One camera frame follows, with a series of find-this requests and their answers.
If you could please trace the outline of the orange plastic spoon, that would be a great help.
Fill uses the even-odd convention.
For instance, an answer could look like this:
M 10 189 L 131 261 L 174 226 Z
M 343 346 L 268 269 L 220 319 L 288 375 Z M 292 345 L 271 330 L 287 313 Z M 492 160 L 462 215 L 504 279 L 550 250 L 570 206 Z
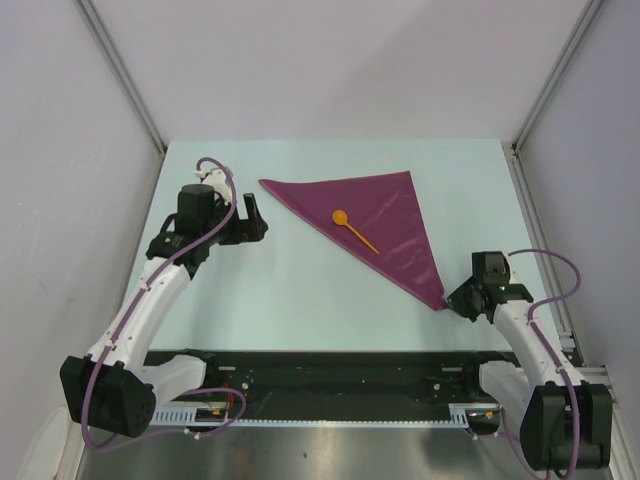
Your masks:
M 332 221 L 338 226 L 347 228 L 376 255 L 380 254 L 379 250 L 364 235 L 362 235 L 355 227 L 350 224 L 348 214 L 344 210 L 334 210 L 332 213 Z

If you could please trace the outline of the purple cloth napkin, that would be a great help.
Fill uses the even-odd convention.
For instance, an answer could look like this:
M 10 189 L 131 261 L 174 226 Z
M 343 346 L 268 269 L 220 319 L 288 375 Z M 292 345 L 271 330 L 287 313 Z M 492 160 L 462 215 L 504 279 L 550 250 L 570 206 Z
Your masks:
M 447 308 L 410 172 L 306 183 L 261 179 L 259 184 L 308 225 L 432 310 Z M 332 221 L 338 209 L 379 255 Z

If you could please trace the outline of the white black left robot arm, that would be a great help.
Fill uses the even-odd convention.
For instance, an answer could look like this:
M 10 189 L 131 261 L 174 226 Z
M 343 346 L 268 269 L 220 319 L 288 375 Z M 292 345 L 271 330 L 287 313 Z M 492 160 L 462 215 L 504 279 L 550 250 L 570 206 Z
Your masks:
M 182 353 L 154 367 L 144 365 L 159 327 L 216 245 L 261 241 L 268 225 L 253 194 L 243 196 L 240 218 L 231 188 L 184 186 L 177 208 L 150 241 L 130 297 L 102 337 L 82 357 L 67 357 L 60 379 L 69 413 L 84 433 L 91 428 L 140 436 L 157 409 L 193 393 L 207 400 L 221 387 L 206 358 Z

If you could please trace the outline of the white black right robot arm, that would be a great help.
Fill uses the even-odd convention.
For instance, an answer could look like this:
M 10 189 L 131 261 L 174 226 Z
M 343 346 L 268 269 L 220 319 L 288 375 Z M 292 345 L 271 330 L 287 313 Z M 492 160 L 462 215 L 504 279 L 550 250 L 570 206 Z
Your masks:
M 486 317 L 517 361 L 489 361 L 461 376 L 473 401 L 493 397 L 505 423 L 514 422 L 529 469 L 567 479 L 578 470 L 606 468 L 611 455 L 613 398 L 589 382 L 544 334 L 539 302 L 500 251 L 474 252 L 471 276 L 448 297 L 457 315 Z

